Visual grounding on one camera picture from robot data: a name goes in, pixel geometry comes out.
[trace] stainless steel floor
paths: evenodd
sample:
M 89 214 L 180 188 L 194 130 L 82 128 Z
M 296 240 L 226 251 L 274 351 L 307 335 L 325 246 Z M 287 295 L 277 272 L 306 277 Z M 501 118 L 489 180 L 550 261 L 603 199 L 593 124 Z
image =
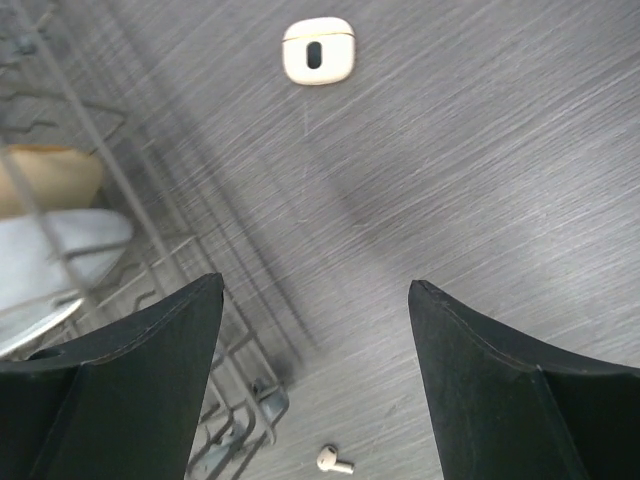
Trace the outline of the stainless steel floor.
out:
M 324 478 L 328 441 L 355 478 L 441 478 L 415 278 L 555 345 L 640 363 L 637 2 L 102 4 L 87 48 L 112 67 L 100 39 L 118 39 L 128 102 L 200 186 L 182 185 L 201 228 L 211 210 L 223 224 L 214 258 L 292 382 L 278 446 L 244 478 Z M 292 85 L 281 37 L 325 15 L 354 26 L 356 71 Z

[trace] bowl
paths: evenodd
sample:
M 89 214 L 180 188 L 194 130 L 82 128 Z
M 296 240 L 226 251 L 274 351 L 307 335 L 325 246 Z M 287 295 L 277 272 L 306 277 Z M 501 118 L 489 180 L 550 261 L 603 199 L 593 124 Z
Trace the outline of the bowl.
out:
M 56 145 L 9 145 L 7 151 L 42 210 L 91 206 L 104 176 L 97 157 Z M 25 213 L 9 174 L 0 164 L 0 219 Z
M 109 210 L 51 212 L 44 220 L 63 252 L 85 252 L 74 255 L 69 265 L 87 288 L 109 273 L 133 237 L 131 223 Z M 0 221 L 0 264 L 2 356 L 59 324 L 81 299 L 32 216 Z

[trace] white plate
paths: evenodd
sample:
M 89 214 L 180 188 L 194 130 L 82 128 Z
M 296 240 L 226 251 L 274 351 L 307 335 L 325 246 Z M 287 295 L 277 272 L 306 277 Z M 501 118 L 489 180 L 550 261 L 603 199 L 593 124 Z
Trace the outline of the white plate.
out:
M 108 210 L 53 212 L 46 214 L 45 219 L 66 253 L 125 244 L 133 236 L 131 223 Z M 92 287 L 109 273 L 124 251 L 125 247 L 120 246 L 81 255 L 73 258 L 70 265 L 84 284 Z M 60 323 L 81 302 L 58 306 L 53 299 L 37 301 L 73 289 L 73 285 L 30 216 L 0 221 L 0 265 L 2 356 Z

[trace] dishwasher rack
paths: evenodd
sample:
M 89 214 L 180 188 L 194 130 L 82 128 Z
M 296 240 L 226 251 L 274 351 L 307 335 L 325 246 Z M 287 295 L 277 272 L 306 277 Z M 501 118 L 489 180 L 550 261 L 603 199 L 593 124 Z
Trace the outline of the dishwasher rack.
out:
M 106 325 L 202 273 L 217 271 L 201 235 L 175 198 L 178 189 L 153 157 L 154 139 L 141 133 L 135 112 L 113 100 L 123 96 L 117 82 L 93 71 L 90 56 L 79 48 L 67 25 L 65 8 L 60 1 L 0 3 L 0 168 L 64 266 L 73 285 L 64 293 L 83 300 L 79 312 L 14 352 L 14 358 Z M 61 40 L 66 50 L 56 52 L 52 40 Z M 78 91 L 68 69 L 75 76 L 82 71 L 91 95 Z M 126 257 L 97 287 L 83 284 L 71 268 L 71 255 L 61 249 L 30 184 L 8 154 L 10 142 L 34 139 L 101 158 L 109 180 L 101 189 L 101 202 L 136 227 Z M 128 146 L 126 162 L 114 147 L 123 144 Z M 154 195 L 144 198 L 134 178 Z M 228 338 L 221 332 L 216 347 L 187 479 L 239 478 L 263 446 L 275 443 L 276 425 L 288 409 L 287 394 L 266 348 L 228 289 L 225 311 L 234 318 L 233 331 Z

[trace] wireless earbud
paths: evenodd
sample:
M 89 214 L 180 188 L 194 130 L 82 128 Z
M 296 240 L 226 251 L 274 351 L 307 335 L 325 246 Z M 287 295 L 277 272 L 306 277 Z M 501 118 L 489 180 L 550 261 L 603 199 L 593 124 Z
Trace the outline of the wireless earbud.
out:
M 353 474 L 353 465 L 338 461 L 338 450 L 332 445 L 326 445 L 318 455 L 318 468 L 323 472 L 340 472 Z

